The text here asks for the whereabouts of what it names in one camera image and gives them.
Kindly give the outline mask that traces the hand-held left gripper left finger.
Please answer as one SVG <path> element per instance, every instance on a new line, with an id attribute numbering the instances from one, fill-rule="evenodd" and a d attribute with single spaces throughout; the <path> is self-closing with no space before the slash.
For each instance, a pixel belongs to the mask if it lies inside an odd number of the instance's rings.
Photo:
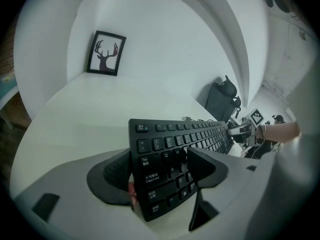
<path id="1" fill-rule="evenodd" d="M 135 240 L 141 222 L 129 194 L 130 151 L 116 150 L 51 169 L 15 199 L 48 240 Z"/>

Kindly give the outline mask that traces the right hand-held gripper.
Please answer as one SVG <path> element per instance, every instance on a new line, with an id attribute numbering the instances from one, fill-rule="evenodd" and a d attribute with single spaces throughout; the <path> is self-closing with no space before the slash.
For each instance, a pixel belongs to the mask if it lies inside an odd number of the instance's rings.
<path id="1" fill-rule="evenodd" d="M 229 129 L 227 133 L 230 136 L 243 135 L 245 143 L 248 146 L 259 146 L 256 133 L 263 120 L 264 117 L 261 112 L 257 108 L 253 109 L 247 116 L 241 119 L 241 125 Z"/>

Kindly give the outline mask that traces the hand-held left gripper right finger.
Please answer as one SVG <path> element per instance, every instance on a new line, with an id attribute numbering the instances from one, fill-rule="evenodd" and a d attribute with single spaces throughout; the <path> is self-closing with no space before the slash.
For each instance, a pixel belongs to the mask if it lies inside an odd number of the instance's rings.
<path id="1" fill-rule="evenodd" d="M 261 201 L 275 155 L 271 152 L 257 160 L 190 148 L 187 166 L 197 187 L 191 234 L 261 234 L 268 215 Z"/>

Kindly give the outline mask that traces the black computer keyboard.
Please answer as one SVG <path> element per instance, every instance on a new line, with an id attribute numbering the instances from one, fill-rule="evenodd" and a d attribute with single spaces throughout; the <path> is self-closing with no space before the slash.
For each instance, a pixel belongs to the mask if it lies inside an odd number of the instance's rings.
<path id="1" fill-rule="evenodd" d="M 228 154 L 233 146 L 222 121 L 130 119 L 128 129 L 135 191 L 147 222 L 172 211 L 197 191 L 188 148 Z"/>

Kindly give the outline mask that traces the person's right forearm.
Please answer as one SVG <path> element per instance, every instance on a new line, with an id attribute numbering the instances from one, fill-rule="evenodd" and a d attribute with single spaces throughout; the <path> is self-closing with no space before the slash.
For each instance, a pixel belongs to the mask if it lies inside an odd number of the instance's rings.
<path id="1" fill-rule="evenodd" d="M 296 121 L 281 124 L 265 124 L 260 126 L 255 133 L 259 139 L 287 143 L 301 134 L 299 125 Z"/>

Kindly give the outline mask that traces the white office desk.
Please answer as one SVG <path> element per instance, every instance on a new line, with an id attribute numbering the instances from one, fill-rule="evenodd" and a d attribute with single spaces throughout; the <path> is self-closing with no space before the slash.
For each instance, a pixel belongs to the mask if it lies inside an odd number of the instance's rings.
<path id="1" fill-rule="evenodd" d="M 23 135 L 11 168 L 11 198 L 60 164 L 128 148 L 130 119 L 211 119 L 192 89 L 182 79 L 81 74 L 39 110 Z"/>

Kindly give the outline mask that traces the light blue table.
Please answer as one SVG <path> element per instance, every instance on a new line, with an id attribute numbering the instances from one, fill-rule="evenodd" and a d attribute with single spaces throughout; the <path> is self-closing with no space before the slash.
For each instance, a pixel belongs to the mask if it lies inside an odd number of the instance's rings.
<path id="1" fill-rule="evenodd" d="M 18 92 L 19 89 L 14 73 L 0 75 L 0 118 L 5 121 L 10 130 L 14 127 L 7 116 L 4 107 Z"/>

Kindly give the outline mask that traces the deer picture in black frame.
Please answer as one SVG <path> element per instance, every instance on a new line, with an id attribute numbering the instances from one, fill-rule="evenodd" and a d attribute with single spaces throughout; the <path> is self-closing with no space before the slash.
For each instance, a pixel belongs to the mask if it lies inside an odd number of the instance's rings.
<path id="1" fill-rule="evenodd" d="M 86 72 L 117 76 L 126 39 L 118 34 L 97 30 L 91 44 Z"/>

